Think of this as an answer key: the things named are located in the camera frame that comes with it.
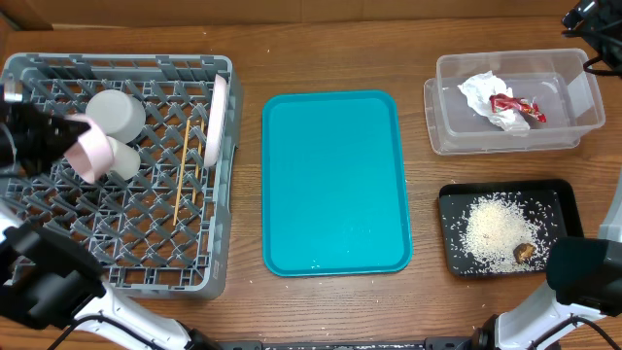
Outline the pink bowl with scraps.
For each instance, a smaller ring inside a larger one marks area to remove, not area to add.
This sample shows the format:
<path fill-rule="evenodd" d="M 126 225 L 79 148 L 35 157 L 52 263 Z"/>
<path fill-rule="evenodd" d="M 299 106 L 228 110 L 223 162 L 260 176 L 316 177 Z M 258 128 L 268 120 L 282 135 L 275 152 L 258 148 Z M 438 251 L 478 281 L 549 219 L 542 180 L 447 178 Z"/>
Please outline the pink bowl with scraps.
<path fill-rule="evenodd" d="M 94 184 L 113 165 L 112 147 L 106 133 L 87 115 L 72 115 L 68 117 L 68 120 L 87 123 L 89 130 L 77 138 L 76 143 L 64 153 L 64 156 L 84 181 Z"/>

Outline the pale green bowl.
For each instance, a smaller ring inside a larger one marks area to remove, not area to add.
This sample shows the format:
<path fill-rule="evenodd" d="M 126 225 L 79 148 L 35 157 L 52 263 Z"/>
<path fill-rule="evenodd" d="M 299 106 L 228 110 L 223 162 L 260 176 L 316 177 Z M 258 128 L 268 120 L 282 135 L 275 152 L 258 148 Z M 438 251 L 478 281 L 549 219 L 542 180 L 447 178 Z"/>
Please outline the pale green bowl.
<path fill-rule="evenodd" d="M 86 105 L 86 115 L 108 135 L 125 144 L 135 140 L 146 122 L 141 102 L 115 89 L 95 94 Z"/>

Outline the white cup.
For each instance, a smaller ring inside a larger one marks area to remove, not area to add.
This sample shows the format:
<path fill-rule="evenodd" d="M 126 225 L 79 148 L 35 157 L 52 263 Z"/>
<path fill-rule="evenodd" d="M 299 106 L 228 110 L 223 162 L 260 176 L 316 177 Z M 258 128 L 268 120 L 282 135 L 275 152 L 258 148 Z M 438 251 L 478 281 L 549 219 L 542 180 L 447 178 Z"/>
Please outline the white cup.
<path fill-rule="evenodd" d="M 141 159 L 138 152 L 111 136 L 107 140 L 113 152 L 113 163 L 109 171 L 116 173 L 124 181 L 130 180 L 140 169 Z"/>

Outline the red snack wrapper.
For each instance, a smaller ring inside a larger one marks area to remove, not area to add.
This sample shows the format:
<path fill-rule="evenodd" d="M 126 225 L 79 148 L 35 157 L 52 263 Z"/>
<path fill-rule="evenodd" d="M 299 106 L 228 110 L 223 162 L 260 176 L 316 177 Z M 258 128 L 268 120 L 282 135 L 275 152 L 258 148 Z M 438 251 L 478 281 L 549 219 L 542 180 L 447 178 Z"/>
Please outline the red snack wrapper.
<path fill-rule="evenodd" d="M 528 115 L 540 123 L 546 123 L 546 116 L 540 112 L 536 103 L 530 102 L 524 98 L 510 97 L 503 93 L 491 95 L 489 98 L 491 108 L 494 113 L 500 113 L 507 110 L 515 110 L 522 114 Z"/>

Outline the white napkin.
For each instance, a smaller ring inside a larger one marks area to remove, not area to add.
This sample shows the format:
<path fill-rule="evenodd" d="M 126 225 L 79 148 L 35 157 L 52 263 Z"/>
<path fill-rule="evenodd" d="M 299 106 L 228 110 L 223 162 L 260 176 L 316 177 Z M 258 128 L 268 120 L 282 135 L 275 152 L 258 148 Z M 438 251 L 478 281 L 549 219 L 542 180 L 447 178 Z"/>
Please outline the white napkin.
<path fill-rule="evenodd" d="M 513 90 L 506 85 L 504 80 L 495 76 L 491 71 L 468 78 L 458 85 L 458 89 L 466 97 L 469 108 L 503 131 L 526 131 L 530 129 L 524 118 L 513 109 L 501 112 L 493 110 L 490 97 L 498 94 L 512 97 Z"/>

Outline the white round plate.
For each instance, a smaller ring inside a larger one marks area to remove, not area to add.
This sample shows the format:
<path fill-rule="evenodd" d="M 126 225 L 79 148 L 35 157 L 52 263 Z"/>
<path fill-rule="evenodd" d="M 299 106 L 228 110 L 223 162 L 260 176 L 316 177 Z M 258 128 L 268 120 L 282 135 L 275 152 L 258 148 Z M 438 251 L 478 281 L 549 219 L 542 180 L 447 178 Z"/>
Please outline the white round plate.
<path fill-rule="evenodd" d="M 220 75 L 215 76 L 204 152 L 204 167 L 214 166 L 219 158 L 220 147 L 225 130 L 227 108 L 227 82 Z"/>

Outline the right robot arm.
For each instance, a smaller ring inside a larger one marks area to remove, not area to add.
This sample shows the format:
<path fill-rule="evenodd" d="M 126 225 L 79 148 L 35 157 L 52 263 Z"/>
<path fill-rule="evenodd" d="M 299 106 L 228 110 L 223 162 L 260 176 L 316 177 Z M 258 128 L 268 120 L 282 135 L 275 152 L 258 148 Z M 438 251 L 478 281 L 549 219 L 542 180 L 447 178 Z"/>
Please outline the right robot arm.
<path fill-rule="evenodd" d="M 597 55 L 583 64 L 594 76 L 621 76 L 621 0 L 580 1 L 562 19 L 563 35 L 583 39 Z M 621 189 L 595 239 L 568 237 L 552 247 L 543 282 L 519 306 L 493 315 L 459 349 L 557 349 L 559 340 L 588 326 L 621 348 L 597 325 L 621 314 Z"/>

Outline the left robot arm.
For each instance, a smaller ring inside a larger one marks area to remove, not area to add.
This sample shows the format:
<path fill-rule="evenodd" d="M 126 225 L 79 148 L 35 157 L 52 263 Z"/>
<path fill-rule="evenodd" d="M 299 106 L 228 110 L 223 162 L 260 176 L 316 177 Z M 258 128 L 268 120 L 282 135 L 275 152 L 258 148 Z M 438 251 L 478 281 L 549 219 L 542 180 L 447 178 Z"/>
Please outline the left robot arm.
<path fill-rule="evenodd" d="M 17 164 L 17 176 L 30 178 L 62 157 L 92 182 L 111 167 L 114 152 L 106 134 L 84 115 L 54 116 L 31 103 L 2 101 L 2 167 Z M 118 293 L 83 246 L 20 219 L 7 206 L 1 208 L 1 314 L 30 329 L 96 333 L 127 349 L 220 347 L 199 330 Z"/>

